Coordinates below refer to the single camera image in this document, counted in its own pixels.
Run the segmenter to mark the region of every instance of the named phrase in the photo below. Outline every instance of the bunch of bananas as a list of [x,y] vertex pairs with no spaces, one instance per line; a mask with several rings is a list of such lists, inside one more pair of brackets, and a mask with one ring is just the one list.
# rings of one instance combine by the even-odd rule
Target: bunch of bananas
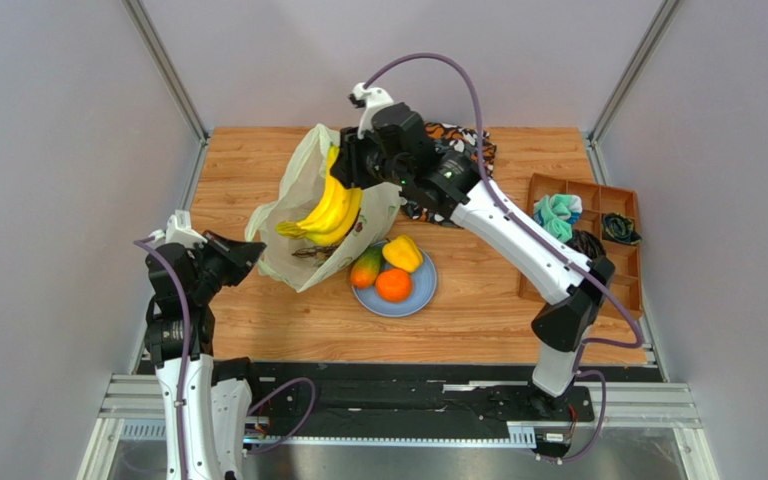
[[346,189],[331,176],[339,147],[332,145],[326,162],[325,193],[316,208],[299,222],[281,222],[277,232],[289,238],[307,238],[316,245],[333,245],[351,230],[360,210],[363,190]]

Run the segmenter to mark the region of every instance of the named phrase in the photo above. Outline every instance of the plate of fruit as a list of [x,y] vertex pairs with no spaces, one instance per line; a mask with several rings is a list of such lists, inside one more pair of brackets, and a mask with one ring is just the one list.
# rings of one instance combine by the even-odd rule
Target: plate of fruit
[[357,300],[384,317],[405,317],[425,307],[437,289],[437,270],[407,235],[370,245],[354,262],[350,281]]

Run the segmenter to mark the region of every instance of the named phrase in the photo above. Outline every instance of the orange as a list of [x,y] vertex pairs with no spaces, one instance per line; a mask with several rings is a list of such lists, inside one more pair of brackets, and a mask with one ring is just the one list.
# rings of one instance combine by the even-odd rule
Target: orange
[[375,291],[378,292],[379,297],[388,302],[404,302],[411,296],[413,290],[411,274],[401,268],[381,272],[375,279]]

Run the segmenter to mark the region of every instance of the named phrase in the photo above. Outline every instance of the teal cloth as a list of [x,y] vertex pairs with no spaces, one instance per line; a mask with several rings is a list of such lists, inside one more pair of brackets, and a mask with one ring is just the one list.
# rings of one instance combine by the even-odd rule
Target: teal cloth
[[573,195],[557,194],[550,198],[549,195],[544,195],[544,198],[535,203],[535,214],[532,218],[562,243],[573,238],[573,225],[567,220],[562,220],[562,218],[571,217],[572,212],[569,207],[573,203],[573,197]]

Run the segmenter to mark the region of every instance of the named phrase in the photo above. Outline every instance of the orange and black patterned cloth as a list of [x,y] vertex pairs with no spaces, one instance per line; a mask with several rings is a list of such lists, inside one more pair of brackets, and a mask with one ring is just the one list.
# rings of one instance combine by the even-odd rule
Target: orange and black patterned cloth
[[[425,131],[428,136],[434,139],[434,149],[437,153],[444,153],[448,149],[455,149],[458,152],[464,152],[478,161],[478,141],[479,134],[472,128],[459,127],[446,123],[426,122]],[[496,145],[490,142],[490,134],[484,133],[483,155],[485,169],[490,177],[493,177],[493,159],[496,157]],[[414,220],[423,220],[444,227],[455,227],[448,218],[443,217],[436,212],[429,211],[417,205],[416,202],[402,197],[402,213]]]

